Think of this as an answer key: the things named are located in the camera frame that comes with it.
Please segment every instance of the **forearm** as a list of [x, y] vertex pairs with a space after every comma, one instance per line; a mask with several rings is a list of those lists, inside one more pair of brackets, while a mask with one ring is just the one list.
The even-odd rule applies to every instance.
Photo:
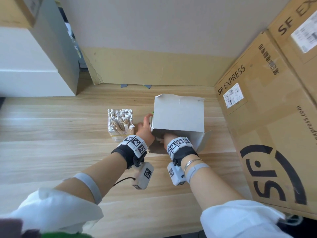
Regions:
[[[114, 183], [126, 170], [127, 163], [119, 153], [112, 153], [101, 161], [82, 171], [89, 175], [97, 184], [101, 196], [104, 197]], [[54, 189], [67, 192], [90, 202], [95, 202], [90, 189], [77, 178], [65, 180]]]
[[[181, 168], [184, 167], [188, 161], [197, 159], [196, 155], [188, 155], [181, 161]], [[203, 163], [201, 160], [192, 162], [185, 171], [185, 175], [189, 169], [196, 164]], [[191, 190], [202, 208], [205, 210], [211, 206], [221, 205], [231, 200], [244, 199], [238, 192], [230, 187], [224, 180], [222, 180], [211, 168], [200, 168], [190, 180]]]

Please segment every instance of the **hand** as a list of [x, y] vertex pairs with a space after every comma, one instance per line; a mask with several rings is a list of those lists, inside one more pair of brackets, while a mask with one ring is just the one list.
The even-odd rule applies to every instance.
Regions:
[[141, 139], [145, 141], [148, 147], [155, 140], [155, 137], [151, 133], [150, 120], [149, 120], [151, 116], [153, 116], [153, 114], [147, 114], [144, 117], [143, 123], [138, 123], [138, 131], [136, 133], [137, 136], [139, 136]]
[[172, 141], [172, 139], [176, 139], [179, 136], [175, 134], [165, 133], [164, 134], [164, 148], [167, 150], [167, 145]]

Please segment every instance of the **white sleeve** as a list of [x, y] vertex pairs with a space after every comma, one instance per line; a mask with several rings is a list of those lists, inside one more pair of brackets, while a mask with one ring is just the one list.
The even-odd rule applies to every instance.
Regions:
[[276, 225], [282, 212], [252, 200], [209, 207], [200, 216], [208, 238], [291, 238]]
[[39, 229], [41, 233], [83, 231], [103, 217], [101, 208], [66, 192], [40, 188], [30, 194], [17, 210], [2, 218], [23, 220], [22, 232]]

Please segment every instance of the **clear plastic container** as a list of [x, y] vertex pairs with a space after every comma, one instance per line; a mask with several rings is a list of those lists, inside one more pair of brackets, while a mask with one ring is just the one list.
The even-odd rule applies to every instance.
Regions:
[[[122, 119], [120, 113], [125, 113], [125, 118], [128, 118], [127, 121]], [[108, 109], [108, 132], [117, 143], [123, 141], [128, 135], [134, 134], [132, 109]]]

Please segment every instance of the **wrist strap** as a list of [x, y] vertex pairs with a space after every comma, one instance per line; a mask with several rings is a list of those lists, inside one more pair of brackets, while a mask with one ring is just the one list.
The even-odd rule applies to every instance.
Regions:
[[167, 153], [175, 166], [180, 166], [182, 159], [187, 155], [198, 156], [189, 139], [185, 137], [178, 137], [171, 140], [167, 145]]
[[136, 167], [144, 162], [144, 156], [147, 154], [147, 145], [145, 141], [137, 135], [127, 136], [111, 153], [118, 152], [127, 162], [127, 169], [133, 164]]
[[101, 202], [102, 196], [101, 196], [100, 190], [97, 184], [95, 183], [95, 181], [89, 175], [85, 173], [78, 173], [74, 175], [73, 177], [82, 181], [83, 183], [85, 183], [85, 185], [87, 185], [87, 187], [90, 189], [91, 193], [93, 194], [93, 199], [95, 200], [96, 205]]
[[188, 170], [188, 173], [186, 174], [186, 181], [188, 182], [188, 184], [190, 184], [190, 180], [191, 178], [194, 176], [194, 174], [196, 174], [196, 172], [201, 169], [201, 168], [204, 168], [204, 167], [209, 167], [208, 164], [205, 164], [205, 163], [200, 163], [200, 164], [196, 164], [194, 165], [193, 167], [191, 167], [189, 170]]

